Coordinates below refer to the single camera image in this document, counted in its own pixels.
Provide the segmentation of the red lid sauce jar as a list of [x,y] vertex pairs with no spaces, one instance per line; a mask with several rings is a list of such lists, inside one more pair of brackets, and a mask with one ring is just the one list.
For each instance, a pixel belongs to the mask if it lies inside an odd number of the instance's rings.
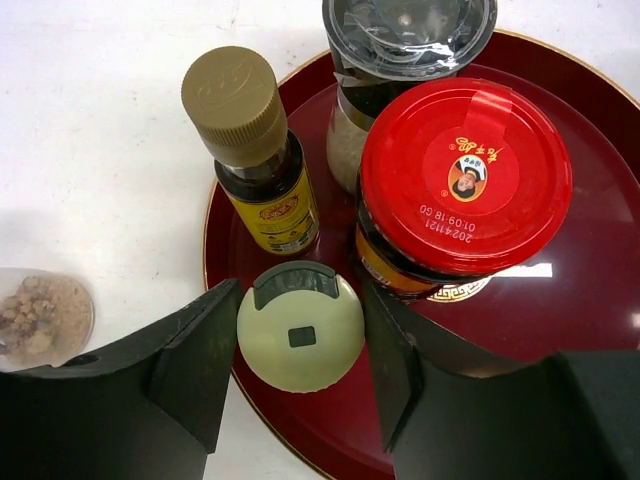
[[534,103],[482,79],[428,82],[394,99],[369,131],[355,252],[378,283],[424,298],[536,255],[571,191],[568,149]]

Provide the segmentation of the small yellow label bottle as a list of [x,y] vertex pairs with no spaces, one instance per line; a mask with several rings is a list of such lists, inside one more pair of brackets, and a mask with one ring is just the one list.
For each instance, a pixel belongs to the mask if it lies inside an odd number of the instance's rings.
[[188,68],[181,100],[256,244],[275,255],[307,249],[318,209],[269,63],[245,47],[215,48]]

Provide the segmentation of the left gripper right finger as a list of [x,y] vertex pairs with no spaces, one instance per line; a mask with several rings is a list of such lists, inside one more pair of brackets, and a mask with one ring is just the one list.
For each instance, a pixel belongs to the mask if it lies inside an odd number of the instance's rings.
[[635,479],[639,354],[522,363],[362,287],[384,449],[399,479]]

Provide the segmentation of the silver cap spice shaker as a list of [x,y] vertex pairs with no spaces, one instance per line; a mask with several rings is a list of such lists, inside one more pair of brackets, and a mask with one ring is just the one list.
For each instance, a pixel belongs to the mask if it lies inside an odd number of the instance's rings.
[[325,1],[337,95],[326,137],[336,182],[356,190],[364,144],[375,119],[399,95],[454,77],[486,47],[495,0]]

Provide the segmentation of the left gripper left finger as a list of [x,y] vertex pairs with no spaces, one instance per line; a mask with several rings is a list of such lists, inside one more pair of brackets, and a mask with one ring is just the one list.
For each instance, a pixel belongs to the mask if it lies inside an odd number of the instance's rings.
[[5,479],[200,479],[216,449],[240,283],[63,366],[1,377]]

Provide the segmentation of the cream cap spice jar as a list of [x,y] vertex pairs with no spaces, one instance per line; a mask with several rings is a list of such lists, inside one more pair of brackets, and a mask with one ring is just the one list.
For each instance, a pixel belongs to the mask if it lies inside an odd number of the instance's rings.
[[261,274],[238,310],[237,340],[250,370],[278,390],[305,394],[340,381],[365,343],[363,309],[327,265],[289,261]]

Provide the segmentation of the pink cap spice jar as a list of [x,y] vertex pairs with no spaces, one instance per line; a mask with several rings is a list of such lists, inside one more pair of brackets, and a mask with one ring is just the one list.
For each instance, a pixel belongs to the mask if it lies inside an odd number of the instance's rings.
[[89,291],[46,270],[1,269],[1,371],[60,367],[87,344],[94,326]]

